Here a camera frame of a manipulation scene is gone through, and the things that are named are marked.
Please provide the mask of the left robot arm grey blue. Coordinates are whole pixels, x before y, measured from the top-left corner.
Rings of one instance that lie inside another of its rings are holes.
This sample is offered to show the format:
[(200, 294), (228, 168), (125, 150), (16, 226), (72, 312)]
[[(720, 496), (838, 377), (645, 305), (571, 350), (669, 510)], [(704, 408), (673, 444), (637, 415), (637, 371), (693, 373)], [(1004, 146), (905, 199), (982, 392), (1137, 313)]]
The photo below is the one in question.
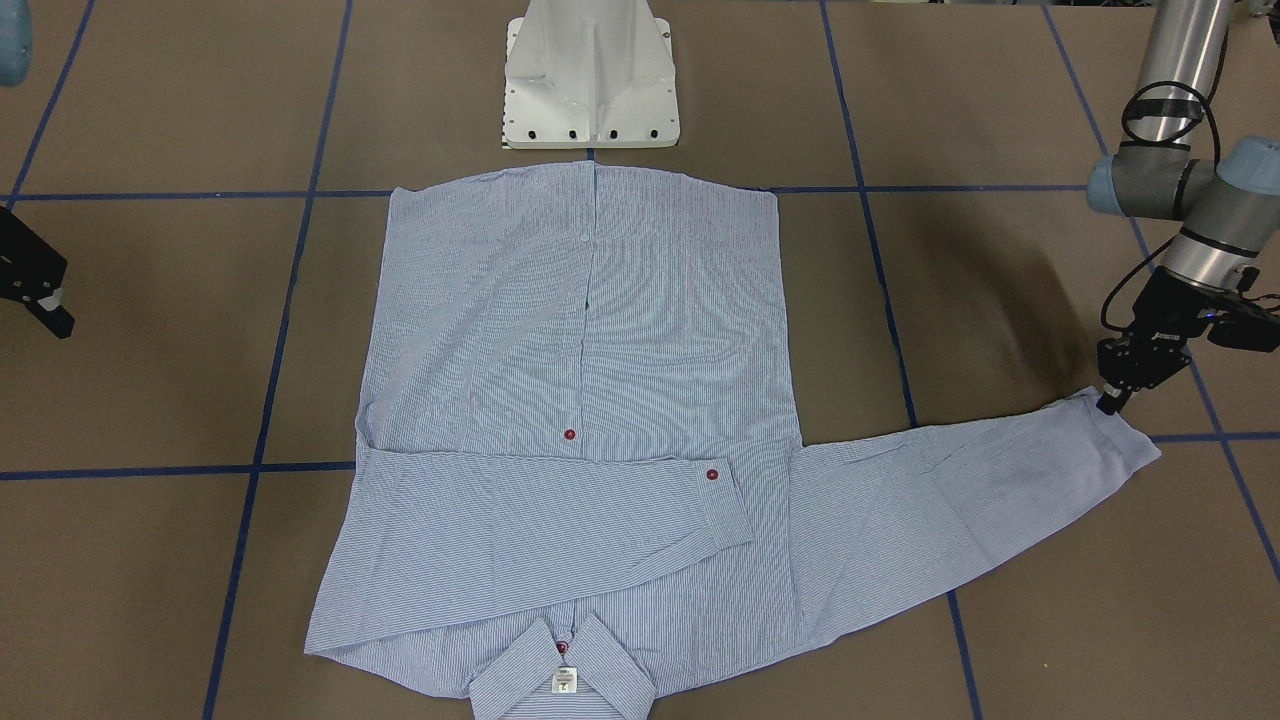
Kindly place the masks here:
[(1100, 309), (1110, 337), (1097, 346), (1097, 406), (1107, 415), (1188, 368), (1192, 340), (1277, 350), (1277, 296), (1253, 291), (1260, 255), (1277, 233), (1277, 141), (1251, 135), (1225, 149), (1213, 113), (1231, 18), (1230, 1), (1158, 5), (1121, 111), (1121, 142), (1085, 187), (1094, 211), (1178, 224), (1123, 277), (1146, 281), (1130, 319), (1110, 315), (1116, 290)]

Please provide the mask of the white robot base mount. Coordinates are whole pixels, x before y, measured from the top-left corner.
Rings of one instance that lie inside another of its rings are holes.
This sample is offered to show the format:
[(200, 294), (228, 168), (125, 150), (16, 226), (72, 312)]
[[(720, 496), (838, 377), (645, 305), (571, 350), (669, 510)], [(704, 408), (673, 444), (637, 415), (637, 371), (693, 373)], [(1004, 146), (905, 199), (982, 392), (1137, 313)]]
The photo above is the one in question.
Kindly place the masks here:
[(678, 143), (669, 22), (646, 1), (532, 1), (506, 27), (502, 143), (511, 150)]

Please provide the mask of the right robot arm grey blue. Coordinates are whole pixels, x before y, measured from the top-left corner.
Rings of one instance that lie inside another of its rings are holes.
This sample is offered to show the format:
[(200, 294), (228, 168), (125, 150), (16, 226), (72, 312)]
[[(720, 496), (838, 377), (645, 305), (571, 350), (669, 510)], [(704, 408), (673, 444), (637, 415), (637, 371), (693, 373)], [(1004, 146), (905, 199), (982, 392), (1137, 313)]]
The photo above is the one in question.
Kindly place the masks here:
[[(29, 72), (33, 23), (27, 1), (1, 3), (1, 82), (17, 87)], [(68, 260), (8, 208), (1, 210), (1, 295), (23, 306), (59, 340), (76, 319), (63, 306)]]

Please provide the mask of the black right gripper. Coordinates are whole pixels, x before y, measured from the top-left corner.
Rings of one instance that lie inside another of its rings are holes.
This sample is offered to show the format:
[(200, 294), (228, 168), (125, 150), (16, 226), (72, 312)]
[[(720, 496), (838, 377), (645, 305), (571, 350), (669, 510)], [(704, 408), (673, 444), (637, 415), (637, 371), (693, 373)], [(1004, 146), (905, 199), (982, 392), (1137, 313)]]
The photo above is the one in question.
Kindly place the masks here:
[(26, 309), (56, 338), (72, 336), (76, 319), (59, 293), (68, 260), (6, 208), (1, 208), (1, 296)]

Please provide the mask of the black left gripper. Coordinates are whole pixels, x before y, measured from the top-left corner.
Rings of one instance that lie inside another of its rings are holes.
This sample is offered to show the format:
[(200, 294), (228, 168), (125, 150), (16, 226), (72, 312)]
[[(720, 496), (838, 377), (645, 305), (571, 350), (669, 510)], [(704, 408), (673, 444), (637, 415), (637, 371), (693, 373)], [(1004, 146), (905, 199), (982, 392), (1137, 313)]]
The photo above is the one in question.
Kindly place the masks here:
[(1187, 345), (1203, 334), (1225, 348), (1271, 354), (1279, 345), (1277, 306), (1235, 291), (1193, 284), (1157, 269), (1133, 304), (1132, 322), (1098, 342), (1103, 386), (1096, 407), (1119, 414), (1132, 396), (1152, 389), (1190, 364)]

